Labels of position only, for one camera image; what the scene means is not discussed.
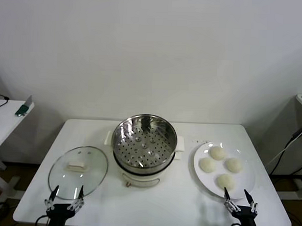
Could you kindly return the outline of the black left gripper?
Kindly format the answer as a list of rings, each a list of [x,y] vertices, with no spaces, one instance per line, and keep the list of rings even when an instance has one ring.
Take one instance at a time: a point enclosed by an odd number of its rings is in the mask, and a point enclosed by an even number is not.
[[[69,218],[74,217],[75,212],[79,211],[84,205],[84,186],[79,191],[78,198],[72,204],[53,204],[59,185],[51,192],[48,199],[45,199],[45,206],[47,208],[47,217],[49,218],[48,226],[65,226]]]

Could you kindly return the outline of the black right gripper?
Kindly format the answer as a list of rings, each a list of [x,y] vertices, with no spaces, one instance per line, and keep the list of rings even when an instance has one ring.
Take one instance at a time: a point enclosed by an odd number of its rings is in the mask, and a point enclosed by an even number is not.
[[[232,216],[240,221],[241,226],[257,226],[254,219],[257,216],[258,204],[253,200],[252,196],[246,189],[244,189],[244,192],[250,207],[237,206],[234,204],[234,202],[230,199],[228,190],[226,188],[224,188],[224,205],[226,209],[232,213]]]

